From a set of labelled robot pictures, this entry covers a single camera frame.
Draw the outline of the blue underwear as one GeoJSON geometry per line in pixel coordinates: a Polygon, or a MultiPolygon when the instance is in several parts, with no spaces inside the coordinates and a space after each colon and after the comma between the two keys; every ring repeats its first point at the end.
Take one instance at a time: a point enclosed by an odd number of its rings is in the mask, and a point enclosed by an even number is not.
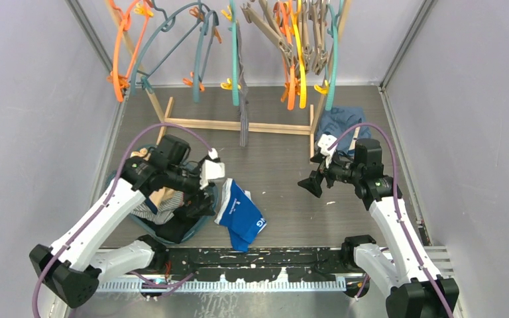
{"type": "Polygon", "coordinates": [[[234,179],[225,180],[221,194],[214,222],[227,228],[235,251],[247,252],[267,221],[253,203],[251,193],[241,189],[234,179]]]}

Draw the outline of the beige underwear with navy trim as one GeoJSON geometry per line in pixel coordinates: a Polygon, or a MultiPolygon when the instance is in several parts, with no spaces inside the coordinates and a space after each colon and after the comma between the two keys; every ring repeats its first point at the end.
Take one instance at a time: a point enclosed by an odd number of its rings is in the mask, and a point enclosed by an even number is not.
{"type": "Polygon", "coordinates": [[[154,215],[168,213],[182,205],[182,193],[164,187],[146,198],[144,204],[154,215]]]}

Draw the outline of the slate blue clip hanger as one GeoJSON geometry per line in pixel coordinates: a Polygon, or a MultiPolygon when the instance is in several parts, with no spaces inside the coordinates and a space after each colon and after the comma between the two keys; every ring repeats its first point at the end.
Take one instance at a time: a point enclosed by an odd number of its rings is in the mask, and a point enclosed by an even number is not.
{"type": "Polygon", "coordinates": [[[160,69],[184,60],[177,57],[179,53],[190,59],[190,72],[192,71],[199,31],[192,30],[196,25],[196,18],[190,14],[190,10],[198,4],[206,4],[212,8],[205,1],[177,1],[176,4],[176,7],[169,10],[158,1],[151,2],[149,7],[153,13],[160,15],[160,21],[149,32],[147,40],[139,46],[137,63],[152,64],[146,70],[139,70],[136,66],[131,69],[131,93],[136,93],[138,89],[151,92],[152,81],[158,77],[160,69]]]}

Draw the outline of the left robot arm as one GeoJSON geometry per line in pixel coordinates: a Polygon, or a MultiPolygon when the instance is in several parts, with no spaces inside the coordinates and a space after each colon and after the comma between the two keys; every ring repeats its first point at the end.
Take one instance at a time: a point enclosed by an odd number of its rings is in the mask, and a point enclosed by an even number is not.
{"type": "Polygon", "coordinates": [[[102,198],[50,246],[36,245],[29,258],[45,285],[68,307],[81,307],[100,284],[123,274],[147,269],[157,274],[168,265],[166,247],[151,235],[98,255],[97,251],[121,221],[162,188],[207,195],[215,180],[225,176],[218,152],[209,148],[195,168],[186,164],[190,145],[168,134],[145,154],[123,161],[102,198]]]}

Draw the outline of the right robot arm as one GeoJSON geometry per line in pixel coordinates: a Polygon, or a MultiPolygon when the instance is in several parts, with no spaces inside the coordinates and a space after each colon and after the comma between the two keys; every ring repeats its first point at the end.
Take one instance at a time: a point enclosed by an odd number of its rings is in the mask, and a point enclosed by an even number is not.
{"type": "Polygon", "coordinates": [[[384,173],[378,140],[354,141],[352,156],[338,151],[337,139],[320,136],[315,155],[318,167],[298,185],[316,197],[322,183],[351,184],[386,241],[387,256],[370,235],[347,237],[341,262],[350,272],[362,269],[384,298],[388,317],[452,317],[459,297],[453,278],[445,278],[415,233],[402,193],[393,177],[384,173]]]}

